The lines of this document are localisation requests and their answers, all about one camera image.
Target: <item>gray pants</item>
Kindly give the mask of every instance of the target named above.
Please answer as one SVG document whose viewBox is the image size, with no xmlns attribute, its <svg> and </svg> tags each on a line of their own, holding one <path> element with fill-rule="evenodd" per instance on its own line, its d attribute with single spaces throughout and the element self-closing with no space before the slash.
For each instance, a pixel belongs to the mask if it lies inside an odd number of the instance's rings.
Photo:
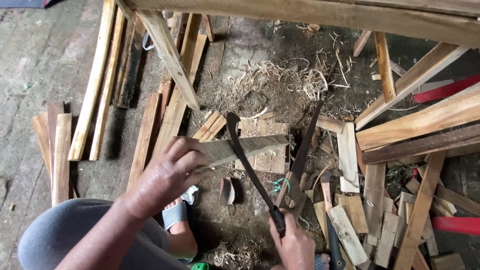
<svg viewBox="0 0 480 270">
<path fill-rule="evenodd" d="M 18 257 L 25 270 L 55 269 L 113 202 L 71 199 L 41 214 L 25 231 Z M 150 218 L 123 257 L 120 269 L 188 269 L 168 254 L 168 233 Z"/>
</svg>

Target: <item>black handle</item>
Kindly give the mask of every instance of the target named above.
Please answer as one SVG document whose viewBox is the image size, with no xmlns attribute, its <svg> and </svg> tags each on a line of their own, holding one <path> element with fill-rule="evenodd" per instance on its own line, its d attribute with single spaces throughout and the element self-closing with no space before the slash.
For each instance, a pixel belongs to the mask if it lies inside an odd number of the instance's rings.
<svg viewBox="0 0 480 270">
<path fill-rule="evenodd" d="M 280 234 L 280 238 L 283 238 L 285 236 L 285 216 L 277 206 L 274 206 L 274 209 L 275 210 L 273 212 L 270 212 L 270 216 L 275 223 L 275 227 Z"/>
<path fill-rule="evenodd" d="M 330 260 L 330 269 L 343 270 L 345 268 L 345 260 L 340 252 L 340 241 L 332 225 L 330 217 L 327 215 L 327 231 L 328 241 L 330 242 L 330 250 L 332 251 L 332 259 Z"/>
</svg>

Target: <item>hand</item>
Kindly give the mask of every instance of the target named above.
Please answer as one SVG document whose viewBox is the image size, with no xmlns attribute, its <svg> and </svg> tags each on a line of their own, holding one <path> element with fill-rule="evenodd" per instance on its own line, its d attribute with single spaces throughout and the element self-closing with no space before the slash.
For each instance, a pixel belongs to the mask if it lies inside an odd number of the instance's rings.
<svg viewBox="0 0 480 270">
<path fill-rule="evenodd" d="M 280 209 L 285 216 L 285 236 L 280 238 L 275 224 L 270 218 L 270 234 L 287 270 L 313 270 L 315 261 L 315 242 L 304 231 L 293 215 Z"/>
<path fill-rule="evenodd" d="M 135 217 L 148 219 L 205 177 L 215 174 L 203 145 L 188 137 L 174 137 L 161 154 L 152 157 L 144 173 L 127 193 L 125 205 Z"/>
</svg>

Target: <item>concrete floor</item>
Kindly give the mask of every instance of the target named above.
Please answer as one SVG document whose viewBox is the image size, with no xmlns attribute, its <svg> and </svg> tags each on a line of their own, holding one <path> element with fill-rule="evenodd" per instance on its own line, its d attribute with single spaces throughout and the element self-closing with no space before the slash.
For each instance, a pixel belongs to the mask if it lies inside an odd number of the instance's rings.
<svg viewBox="0 0 480 270">
<path fill-rule="evenodd" d="M 76 123 L 95 53 L 101 8 L 101 1 L 71 0 L 60 2 L 48 10 L 0 11 L 0 89 L 3 89 L 0 106 L 1 269 L 21 268 L 16 255 L 18 240 L 28 225 L 51 205 L 49 177 L 31 119 L 45 111 L 48 103 L 64 100 Z M 242 73 L 241 69 L 235 68 L 235 63 L 245 64 L 247 59 L 261 59 L 279 64 L 295 57 L 304 57 L 313 62 L 313 54 L 321 48 L 327 52 L 324 56 L 327 62 L 333 63 L 333 39 L 329 36 L 335 36 L 333 32 L 339 35 L 336 46 L 340 46 L 341 59 L 345 61 L 360 34 L 358 30 L 339 27 L 322 27 L 319 33 L 310 34 L 293 23 L 279 27 L 267 20 L 216 16 L 213 16 L 213 24 L 217 40 L 207 47 L 203 68 L 197 76 L 197 80 L 200 79 L 197 92 L 202 106 L 223 114 L 234 102 L 228 96 L 222 97 L 220 92 L 231 88 L 228 76 L 241 76 Z M 395 35 L 387 35 L 387 38 L 391 59 L 400 61 L 406 70 L 436 44 Z M 342 110 L 339 106 L 345 104 L 357 105 L 364 110 L 365 101 L 381 93 L 380 83 L 370 79 L 370 73 L 378 72 L 377 66 L 369 67 L 375 56 L 375 45 L 371 38 L 360 57 L 352 59 L 355 63 L 351 72 L 346 74 L 352 87 L 334 91 L 335 97 L 325 104 L 324 111 L 340 116 Z M 478 50 L 470 50 L 432 81 L 448 78 L 459 80 L 477 74 L 480 71 L 479 57 Z M 156 54 L 148 52 L 136 108 L 124 110 L 110 107 L 101 160 L 71 163 L 71 180 L 80 197 L 114 200 L 125 192 L 145 100 L 148 93 L 156 91 L 162 69 L 163 63 Z M 334 73 L 336 83 L 341 82 L 338 71 Z M 261 103 L 252 98 L 253 106 L 241 107 L 241 116 L 251 116 L 270 106 L 277 115 L 282 116 L 283 122 L 292 127 L 303 127 L 304 122 L 297 121 L 302 115 L 301 104 L 308 106 L 309 101 L 302 93 L 283 93 L 279 89 L 261 89 L 257 92 L 266 96 L 267 101 Z M 389 111 L 369 126 L 421 110 L 428 105 L 403 112 Z M 408 100 L 397 105 L 400 108 L 411 106 Z M 207 109 L 203 109 L 191 113 L 186 134 L 196 132 L 203 124 L 206 112 Z M 314 151 L 312 155 L 320 157 L 322 153 Z M 321 161 L 310 158 L 306 172 L 313 173 L 321 168 Z M 233 173 L 229 168 L 222 170 L 221 173 Z M 262 174 L 262 177 L 267 180 L 278 179 L 277 175 Z M 448 159 L 442 179 L 448 188 L 478 201 L 480 155 L 476 153 Z M 216 206 L 214 198 L 218 193 L 218 179 L 208 179 L 200 184 L 193 221 L 200 250 L 211 250 L 221 240 L 234 243 L 242 235 L 241 242 L 260 243 L 264 261 L 256 267 L 267 268 L 278 258 L 269 239 L 266 217 L 253 214 L 258 208 L 258 200 L 255 193 L 249 196 L 253 192 L 252 185 L 242 181 L 241 186 L 245 191 L 245 201 L 237 206 L 236 212 L 244 214 L 241 218 L 246 221 L 243 226 L 238 226 L 238 214 L 230 217 Z M 393 186 L 395 184 L 387 183 L 390 195 L 395 197 L 400 189 Z M 15 204 L 14 211 L 10 211 L 12 204 Z M 310 202 L 306 204 L 302 216 L 311 223 L 309 231 L 317 242 L 317 249 L 321 251 L 322 233 Z M 469 216 L 469 213 L 458 208 L 457 216 Z M 459 252 L 468 269 L 480 268 L 479 237 L 442 232 L 435 232 L 435 236 L 441 253 Z M 211 257 L 206 252 L 200 259 L 211 262 Z"/>
</svg>

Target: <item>green string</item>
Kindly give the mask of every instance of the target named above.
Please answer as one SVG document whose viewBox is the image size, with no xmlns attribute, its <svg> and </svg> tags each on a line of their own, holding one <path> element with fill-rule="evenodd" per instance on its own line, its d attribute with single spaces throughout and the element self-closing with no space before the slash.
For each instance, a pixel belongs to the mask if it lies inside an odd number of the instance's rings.
<svg viewBox="0 0 480 270">
<path fill-rule="evenodd" d="M 282 189 L 282 186 L 280 185 L 280 182 L 282 182 L 282 180 L 287 181 L 288 192 L 290 192 L 290 182 L 288 182 L 287 178 L 280 178 L 278 181 L 272 182 L 272 192 L 278 192 L 280 191 L 280 189 Z"/>
</svg>

